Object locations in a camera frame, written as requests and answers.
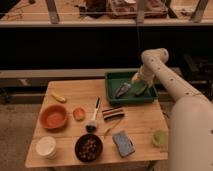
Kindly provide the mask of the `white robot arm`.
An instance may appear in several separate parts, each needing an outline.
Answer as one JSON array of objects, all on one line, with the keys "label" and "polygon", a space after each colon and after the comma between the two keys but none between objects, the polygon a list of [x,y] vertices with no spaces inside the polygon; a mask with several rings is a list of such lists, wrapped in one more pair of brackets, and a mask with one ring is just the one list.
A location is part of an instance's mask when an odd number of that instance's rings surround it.
[{"label": "white robot arm", "polygon": [[153,85],[161,82],[175,104],[171,110],[168,171],[213,171],[213,103],[199,90],[169,69],[165,48],[145,50],[142,65],[132,78]]}]

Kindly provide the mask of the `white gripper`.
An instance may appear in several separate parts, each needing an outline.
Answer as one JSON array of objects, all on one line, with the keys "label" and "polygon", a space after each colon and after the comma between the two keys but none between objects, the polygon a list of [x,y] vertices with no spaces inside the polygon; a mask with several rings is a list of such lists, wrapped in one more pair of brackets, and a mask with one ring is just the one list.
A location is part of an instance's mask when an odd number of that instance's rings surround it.
[{"label": "white gripper", "polygon": [[151,87],[153,85],[154,77],[155,77],[154,73],[147,66],[142,65],[139,68],[139,74],[136,73],[132,77],[131,83],[132,84],[138,83],[142,79],[148,84],[149,87]]}]

